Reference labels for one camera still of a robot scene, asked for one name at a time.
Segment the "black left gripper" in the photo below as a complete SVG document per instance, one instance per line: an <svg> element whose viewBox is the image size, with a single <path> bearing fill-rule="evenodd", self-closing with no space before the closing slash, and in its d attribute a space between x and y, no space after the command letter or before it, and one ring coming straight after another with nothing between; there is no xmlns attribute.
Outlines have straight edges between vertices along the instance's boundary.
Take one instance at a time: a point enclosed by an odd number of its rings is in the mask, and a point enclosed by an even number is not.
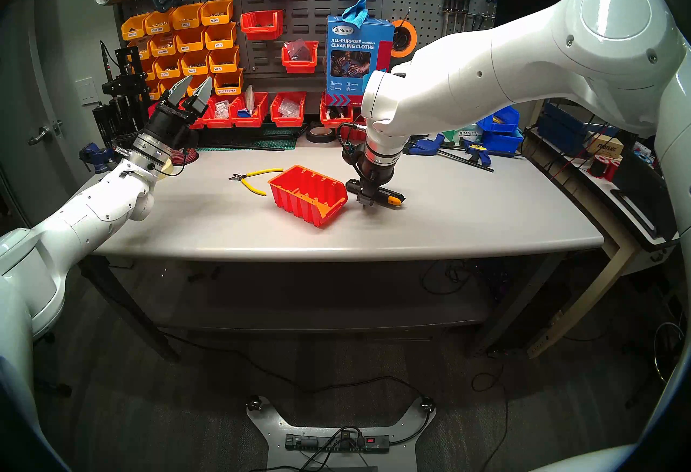
<svg viewBox="0 0 691 472"><path fill-rule="evenodd" d="M207 110L213 91L213 78L205 81L194 91L188 100L187 94L192 75L184 76L167 90L167 101L154 102L148 108L148 122L143 129L143 148L153 151L195 149L198 146L198 133L191 128Z"/></svg>

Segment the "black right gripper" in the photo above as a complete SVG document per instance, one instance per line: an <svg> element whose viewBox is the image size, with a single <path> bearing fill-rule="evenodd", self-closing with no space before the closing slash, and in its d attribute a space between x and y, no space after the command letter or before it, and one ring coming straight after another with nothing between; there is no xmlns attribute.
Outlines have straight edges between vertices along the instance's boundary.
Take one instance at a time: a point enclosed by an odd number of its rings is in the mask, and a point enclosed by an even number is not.
<svg viewBox="0 0 691 472"><path fill-rule="evenodd" d="M378 188L390 182L394 176L396 164L380 165L370 160L358 160L353 165L359 176L359 192L357 202L361 205L373 207L377 204Z"/></svg>

